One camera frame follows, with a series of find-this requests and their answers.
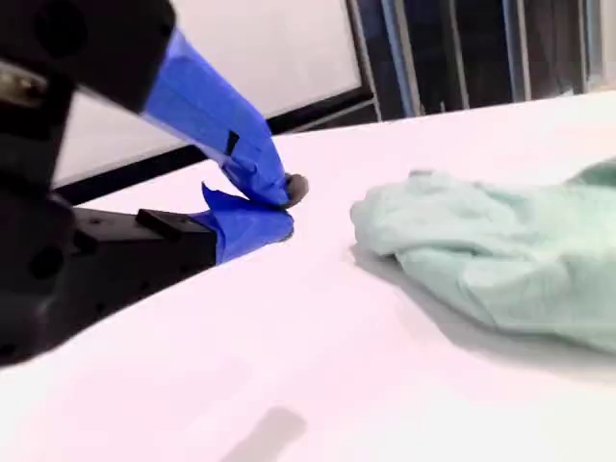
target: light green towel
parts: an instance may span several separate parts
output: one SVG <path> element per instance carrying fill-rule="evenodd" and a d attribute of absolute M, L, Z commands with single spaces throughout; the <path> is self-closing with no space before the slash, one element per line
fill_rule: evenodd
<path fill-rule="evenodd" d="M 521 191 L 416 172 L 351 218 L 361 247 L 452 308 L 616 352 L 616 163 Z"/>

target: towel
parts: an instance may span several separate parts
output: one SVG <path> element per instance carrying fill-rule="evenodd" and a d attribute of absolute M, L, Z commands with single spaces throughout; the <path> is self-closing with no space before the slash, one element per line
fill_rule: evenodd
<path fill-rule="evenodd" d="M 360 247 L 395 256 L 452 309 L 616 352 L 616 162 L 520 190 L 413 172 L 351 219 Z"/>

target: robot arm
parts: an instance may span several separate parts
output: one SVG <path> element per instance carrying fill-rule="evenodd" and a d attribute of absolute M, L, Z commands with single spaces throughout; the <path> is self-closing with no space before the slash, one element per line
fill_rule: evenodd
<path fill-rule="evenodd" d="M 51 185 L 77 89 L 196 143 L 252 200 L 203 186 L 210 210 L 192 216 L 71 208 Z M 0 365 L 288 238 L 293 219 L 281 209 L 305 192 L 263 117 L 175 30 L 167 0 L 3 1 Z"/>

